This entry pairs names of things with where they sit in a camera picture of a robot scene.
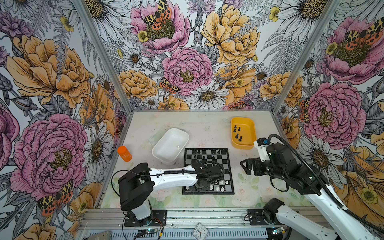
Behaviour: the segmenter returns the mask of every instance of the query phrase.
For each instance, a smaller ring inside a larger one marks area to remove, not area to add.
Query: clock face
[[[201,223],[199,223],[195,230],[193,230],[193,236],[197,240],[204,240],[208,235],[208,229],[206,229]]]

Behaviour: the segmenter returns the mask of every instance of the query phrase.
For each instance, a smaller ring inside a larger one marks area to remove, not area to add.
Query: tabletop
[[[118,158],[114,171],[130,170],[141,162],[149,167],[168,169],[183,167],[184,151],[181,151],[174,165],[161,163],[152,155],[152,148],[170,128],[178,128],[189,134],[185,148],[228,148],[235,195],[182,195],[182,187],[172,187],[152,192],[149,200],[152,208],[186,207],[262,207],[276,197],[291,207],[311,206],[310,202],[296,190],[280,192],[273,188],[269,176],[256,177],[246,175],[240,161],[258,157],[257,149],[241,150],[231,144],[231,119],[234,117],[250,118],[255,123],[257,137],[278,134],[269,111],[181,111],[181,112],[135,112],[123,145],[132,154],[132,160],[125,162]],[[118,191],[118,179],[124,175],[119,172],[114,176],[113,184]],[[274,179],[274,185],[285,189],[285,182]],[[101,203],[101,208],[120,208],[120,199],[108,185]]]

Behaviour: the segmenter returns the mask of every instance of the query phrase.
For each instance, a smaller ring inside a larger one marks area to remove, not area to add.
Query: yellow plastic container
[[[238,149],[249,150],[254,147],[253,142],[256,141],[255,124],[249,118],[232,118],[231,120],[231,136],[232,146]]]

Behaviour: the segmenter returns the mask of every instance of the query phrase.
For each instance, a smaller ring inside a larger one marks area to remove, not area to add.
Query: wall
[[[300,73],[300,101],[277,117],[290,144],[318,167],[349,209],[384,223],[383,1],[343,1]],[[366,42],[354,36],[371,30]]]
[[[0,7],[0,238],[74,239],[126,113],[71,1]]]
[[[96,2],[86,1],[134,109],[270,109],[327,0]]]

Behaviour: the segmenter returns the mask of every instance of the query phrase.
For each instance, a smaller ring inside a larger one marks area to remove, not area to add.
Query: orange bottle
[[[118,148],[118,154],[126,162],[132,160],[132,155],[125,146],[121,146]]]

